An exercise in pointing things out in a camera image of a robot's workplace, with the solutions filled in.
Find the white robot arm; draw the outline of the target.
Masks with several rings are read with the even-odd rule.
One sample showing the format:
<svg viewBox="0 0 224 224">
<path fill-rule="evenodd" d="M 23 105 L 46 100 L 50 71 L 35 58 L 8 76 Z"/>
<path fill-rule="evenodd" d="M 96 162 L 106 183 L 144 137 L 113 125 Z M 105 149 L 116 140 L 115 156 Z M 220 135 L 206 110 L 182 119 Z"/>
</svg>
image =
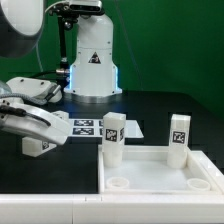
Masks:
<svg viewBox="0 0 224 224">
<path fill-rule="evenodd" d="M 34 49 L 42 34 L 44 10 L 45 0 L 0 0 L 0 58 L 18 58 Z M 69 136 L 69 122 L 25 104 L 25 99 L 33 100 L 24 93 L 12 93 L 0 81 L 0 129 L 63 145 Z"/>
</svg>

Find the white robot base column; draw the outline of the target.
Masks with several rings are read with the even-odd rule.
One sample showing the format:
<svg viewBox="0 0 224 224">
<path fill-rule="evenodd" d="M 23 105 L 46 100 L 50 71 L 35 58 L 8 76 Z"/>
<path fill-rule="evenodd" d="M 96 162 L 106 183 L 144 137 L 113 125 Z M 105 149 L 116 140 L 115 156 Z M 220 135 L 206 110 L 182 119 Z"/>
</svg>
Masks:
<svg viewBox="0 0 224 224">
<path fill-rule="evenodd" d="M 70 66 L 69 99 L 106 103 L 117 98 L 118 69 L 113 63 L 113 22 L 107 15 L 78 18 L 76 59 Z"/>
</svg>

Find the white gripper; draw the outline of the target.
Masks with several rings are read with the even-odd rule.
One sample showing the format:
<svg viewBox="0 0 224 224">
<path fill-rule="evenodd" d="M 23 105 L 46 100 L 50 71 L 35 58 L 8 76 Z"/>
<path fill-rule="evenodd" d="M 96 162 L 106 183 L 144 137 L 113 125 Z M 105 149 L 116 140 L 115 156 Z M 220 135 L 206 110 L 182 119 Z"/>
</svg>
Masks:
<svg viewBox="0 0 224 224">
<path fill-rule="evenodd" d="M 0 129 L 63 145 L 70 135 L 69 120 L 64 121 L 44 109 L 9 101 L 0 100 Z"/>
</svg>

